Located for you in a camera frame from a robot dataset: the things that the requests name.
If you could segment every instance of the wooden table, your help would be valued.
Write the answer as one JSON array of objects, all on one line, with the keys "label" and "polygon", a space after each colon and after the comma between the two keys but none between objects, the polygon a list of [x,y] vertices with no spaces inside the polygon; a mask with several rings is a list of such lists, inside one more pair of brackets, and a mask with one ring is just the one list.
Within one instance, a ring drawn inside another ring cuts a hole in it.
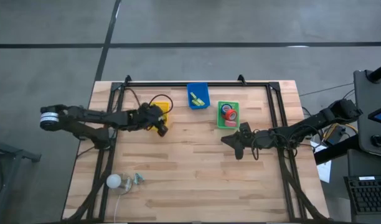
[{"label": "wooden table", "polygon": [[[304,119],[296,84],[295,81],[279,82],[288,123],[292,125]],[[110,86],[111,82],[95,83],[91,110],[106,111]],[[264,88],[209,87],[211,105],[205,110],[188,107],[184,87],[132,89],[141,102],[148,102],[159,93],[167,94],[174,101],[174,109],[169,113],[169,131],[163,138],[155,131],[119,132],[113,173],[134,176],[139,172],[146,181],[121,196],[117,222],[288,221],[276,149],[260,151],[258,161],[254,160],[251,150],[246,149],[244,158],[237,161],[234,150],[220,141],[234,130],[217,129],[218,100],[238,101],[240,121],[247,121],[252,129],[271,128]],[[279,111],[275,95],[273,98]],[[124,110],[136,106],[134,96],[126,91]],[[82,142],[78,153],[90,146],[91,141]],[[92,150],[77,159],[64,218],[74,213],[89,193],[97,154],[97,150]],[[328,217],[311,148],[300,147],[296,162],[301,187],[317,209]],[[297,210],[294,192],[292,196]],[[117,198],[109,192],[106,222],[113,221]]]}]

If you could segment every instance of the blue bin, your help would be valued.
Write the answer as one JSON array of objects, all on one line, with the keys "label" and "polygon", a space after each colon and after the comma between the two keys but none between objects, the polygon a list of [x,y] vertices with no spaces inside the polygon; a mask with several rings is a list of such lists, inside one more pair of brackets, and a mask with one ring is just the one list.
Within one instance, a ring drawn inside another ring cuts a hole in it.
[{"label": "blue bin", "polygon": [[[207,86],[207,83],[191,83],[186,85],[186,89],[188,91],[189,107],[192,110],[204,109],[210,106],[209,87]],[[191,92],[204,102],[203,106],[196,106],[192,103],[193,98]]]}]

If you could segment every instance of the white cable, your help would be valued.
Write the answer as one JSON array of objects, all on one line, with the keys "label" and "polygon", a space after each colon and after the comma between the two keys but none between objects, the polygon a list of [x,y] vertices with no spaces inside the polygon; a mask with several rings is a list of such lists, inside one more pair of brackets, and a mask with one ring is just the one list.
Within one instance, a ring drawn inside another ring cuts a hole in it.
[{"label": "white cable", "polygon": [[120,201],[121,195],[118,195],[117,202],[116,202],[116,208],[115,208],[115,214],[113,215],[113,222],[116,223],[116,212],[118,207],[118,202]]}]

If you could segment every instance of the keyboard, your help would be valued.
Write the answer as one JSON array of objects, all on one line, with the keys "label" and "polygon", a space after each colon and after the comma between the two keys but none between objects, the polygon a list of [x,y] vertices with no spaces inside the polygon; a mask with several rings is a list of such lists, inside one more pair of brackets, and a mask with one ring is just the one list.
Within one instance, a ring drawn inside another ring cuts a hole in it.
[{"label": "keyboard", "polygon": [[381,214],[381,176],[344,177],[357,215]]}]

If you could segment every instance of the gray floor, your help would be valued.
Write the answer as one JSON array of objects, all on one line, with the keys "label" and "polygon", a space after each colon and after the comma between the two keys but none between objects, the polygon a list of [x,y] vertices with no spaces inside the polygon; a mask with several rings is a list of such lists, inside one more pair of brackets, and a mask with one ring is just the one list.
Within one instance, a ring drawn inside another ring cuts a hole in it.
[{"label": "gray floor", "polygon": [[[115,0],[0,0],[0,44],[103,43]],[[148,0],[121,3],[112,42],[381,41],[380,0]],[[59,220],[78,141],[39,128],[39,108],[87,106],[101,49],[0,49],[0,141],[42,153],[23,161],[6,223]],[[381,47],[110,49],[102,80],[296,80],[300,95],[381,65]],[[352,85],[301,97],[312,113]],[[322,184],[329,212],[349,219],[342,173]]]}]

